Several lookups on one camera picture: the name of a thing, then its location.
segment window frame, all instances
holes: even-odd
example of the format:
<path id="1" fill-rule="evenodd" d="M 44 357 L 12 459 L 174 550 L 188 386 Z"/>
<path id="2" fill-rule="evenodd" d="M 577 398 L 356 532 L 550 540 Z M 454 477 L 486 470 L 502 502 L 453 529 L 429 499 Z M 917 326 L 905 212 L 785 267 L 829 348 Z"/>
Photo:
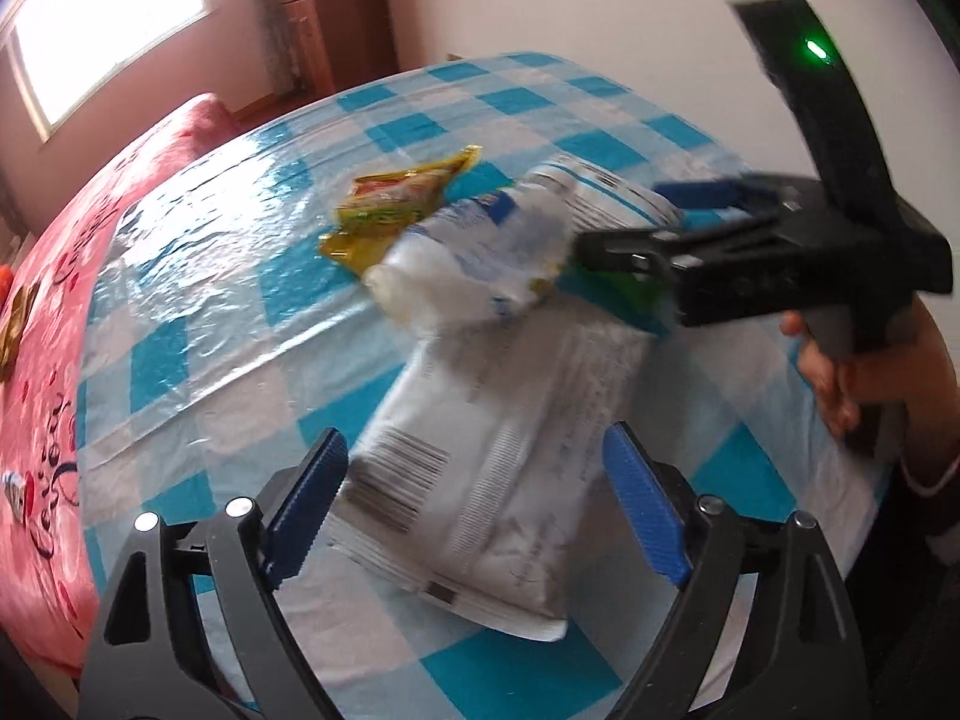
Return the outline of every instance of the window frame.
<path id="1" fill-rule="evenodd" d="M 34 92 L 34 87 L 30 83 L 30 74 L 27 72 L 26 66 L 23 62 L 23 56 L 20 53 L 20 38 L 17 32 L 16 27 L 16 15 L 13 16 L 13 23 L 11 24 L 10 34 L 8 35 L 7 40 L 7 55 L 10 57 L 11 69 L 13 70 L 13 80 L 16 83 L 17 90 L 20 93 L 20 97 L 23 100 L 25 107 L 27 108 L 27 113 L 30 116 L 31 122 L 34 124 L 35 129 L 37 129 L 37 135 L 40 135 L 40 143 L 46 143 L 53 137 L 54 133 L 59 130 L 66 121 L 75 114 L 84 103 L 86 103 L 93 95 L 96 95 L 99 90 L 103 89 L 109 81 L 111 81 L 114 76 L 120 74 L 123 70 L 126 70 L 133 62 L 136 62 L 140 57 L 147 55 L 161 43 L 172 38 L 174 35 L 184 31 L 189 26 L 195 25 L 199 20 L 205 19 L 207 16 L 211 15 L 213 10 L 210 8 L 209 0 L 201 0 L 202 4 L 200 5 L 200 10 L 195 13 L 193 16 L 185 20 L 184 22 L 179 23 L 170 30 L 167 30 L 162 35 L 158 36 L 152 40 L 149 44 L 142 47 L 134 55 L 131 55 L 124 59 L 122 62 L 118 62 L 116 65 L 109 70 L 107 74 L 104 74 L 100 77 L 95 84 L 93 84 L 88 90 L 80 95 L 80 98 L 76 102 L 67 108 L 64 111 L 64 114 L 56 120 L 56 122 L 50 122 L 47 119 L 46 114 L 43 112 L 43 107 L 40 105 L 40 101 L 37 99 L 37 94 Z"/>

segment wooden cabinet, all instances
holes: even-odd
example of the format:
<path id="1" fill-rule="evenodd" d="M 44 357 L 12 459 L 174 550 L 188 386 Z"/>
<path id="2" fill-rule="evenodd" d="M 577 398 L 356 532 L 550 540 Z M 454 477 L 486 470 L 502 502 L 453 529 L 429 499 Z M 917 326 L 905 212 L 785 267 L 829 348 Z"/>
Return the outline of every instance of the wooden cabinet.
<path id="1" fill-rule="evenodd" d="M 397 72 L 387 0 L 278 0 L 304 84 L 321 97 Z"/>

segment table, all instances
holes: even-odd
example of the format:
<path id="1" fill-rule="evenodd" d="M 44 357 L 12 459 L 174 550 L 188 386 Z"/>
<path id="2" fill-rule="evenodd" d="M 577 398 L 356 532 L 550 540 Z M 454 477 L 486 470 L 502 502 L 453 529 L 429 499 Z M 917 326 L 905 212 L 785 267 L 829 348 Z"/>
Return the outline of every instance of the table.
<path id="1" fill-rule="evenodd" d="M 208 517 L 296 464 L 326 426 L 355 440 L 412 339 L 347 271 L 315 254 L 317 236 L 354 175 L 468 143 L 484 147 L 483 161 L 450 187 L 452 199 L 501 186 L 556 151 L 645 185 L 742 169 L 707 135 L 613 81 L 514 53 L 368 84 L 179 173 L 124 215 L 91 301 L 77 445 L 98 586 L 136 514 Z M 796 344 L 774 319 L 699 330 L 660 319 L 631 419 L 652 457 L 741 514 L 809 509 L 847 571 L 882 474 L 827 435 L 795 368 Z M 322 536 L 277 600 L 346 717 L 586 720 L 613 705 L 674 590 L 646 568 L 608 490 L 584 522 L 571 572 L 570 631 L 553 644 L 426 605 Z M 242 683 L 209 580 L 195 585 L 211 646 Z M 750 591 L 738 590 L 739 624 L 725 632 L 704 698 L 723 689 Z"/>

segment dark pants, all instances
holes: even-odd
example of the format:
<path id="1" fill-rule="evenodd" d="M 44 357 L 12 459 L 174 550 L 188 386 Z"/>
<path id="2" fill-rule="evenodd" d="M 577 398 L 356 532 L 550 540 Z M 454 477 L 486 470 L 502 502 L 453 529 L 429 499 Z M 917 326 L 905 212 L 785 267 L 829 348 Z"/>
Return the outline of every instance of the dark pants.
<path id="1" fill-rule="evenodd" d="M 897 472 L 847 579 L 875 720 L 960 717 L 960 571 L 930 554 L 918 504 Z"/>

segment sleeve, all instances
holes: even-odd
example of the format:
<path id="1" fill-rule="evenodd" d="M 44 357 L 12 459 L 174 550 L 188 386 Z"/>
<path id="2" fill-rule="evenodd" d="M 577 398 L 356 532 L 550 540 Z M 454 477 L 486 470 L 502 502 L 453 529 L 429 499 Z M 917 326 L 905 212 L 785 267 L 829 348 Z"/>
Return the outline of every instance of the sleeve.
<path id="1" fill-rule="evenodd" d="M 949 465 L 932 487 L 917 482 L 901 462 L 906 485 L 920 499 L 920 531 L 934 557 L 945 565 L 960 562 L 960 457 Z"/>

